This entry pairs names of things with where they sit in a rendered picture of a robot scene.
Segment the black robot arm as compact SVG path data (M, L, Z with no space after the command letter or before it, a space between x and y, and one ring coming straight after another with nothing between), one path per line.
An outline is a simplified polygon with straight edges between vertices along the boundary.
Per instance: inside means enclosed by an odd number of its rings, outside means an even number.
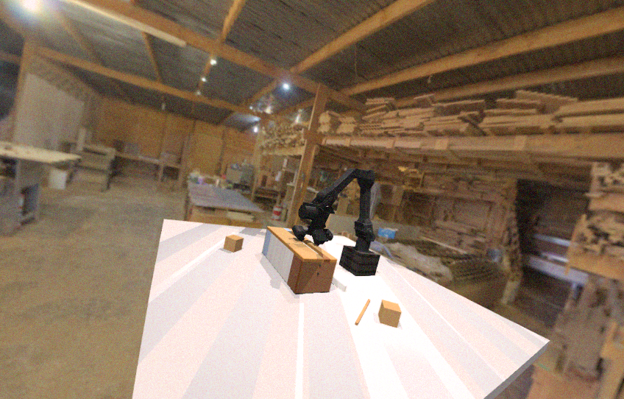
M336 201L338 194L357 178L361 188L360 213L358 221L355 221L355 236L358 240L353 249L361 253L370 253L371 242L376 239L370 220L371 188L375 183L375 177L376 174L371 169L348 169L334 184L321 190L311 203L303 202L298 211L299 218L315 219L317 222L325 223L330 213L335 213L331 205ZM323 229L316 226L311 229L309 235L312 236L314 244L324 244L330 240L330 233L324 232Z

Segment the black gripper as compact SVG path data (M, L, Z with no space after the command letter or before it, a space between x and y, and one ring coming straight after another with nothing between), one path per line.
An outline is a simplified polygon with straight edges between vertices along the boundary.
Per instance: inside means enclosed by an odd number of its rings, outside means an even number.
M324 229L323 229L323 231L324 231L324 232L326 232L326 233L330 233L331 237L330 237L330 240L329 240L329 241L332 241L332 239L333 239L333 234L330 232L330 230L329 230L329 229L325 229L325 227L326 227L325 223L320 223L320 222L317 222L315 219L314 219L314 220L311 220L311 224L310 224L310 225L308 225L308 229L307 229L307 230L304 230L303 226L300 226L300 225L294 225L294 226L292 227L292 231L293 231L293 233L294 233L295 237L297 237L297 239L299 239L299 240L302 242L302 240L305 240L305 238L304 238L304 237L305 237L305 235L309 235L309 233L310 233L311 229L312 229L313 227L315 227L315 226L316 226L317 228L319 228L319 229L321 229L321 227L323 227L323 228L324 228Z

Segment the tan wooden stick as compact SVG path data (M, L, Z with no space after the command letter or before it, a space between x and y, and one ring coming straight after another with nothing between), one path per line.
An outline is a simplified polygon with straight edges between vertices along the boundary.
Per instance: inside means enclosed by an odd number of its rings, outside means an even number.
M358 316L357 320L355 321L355 325L358 326L358 323L360 322L360 320L361 320L361 318L362 318L366 308L368 307L369 303L370 303L370 299L367 300L366 305L364 306L362 312L360 313L360 315Z

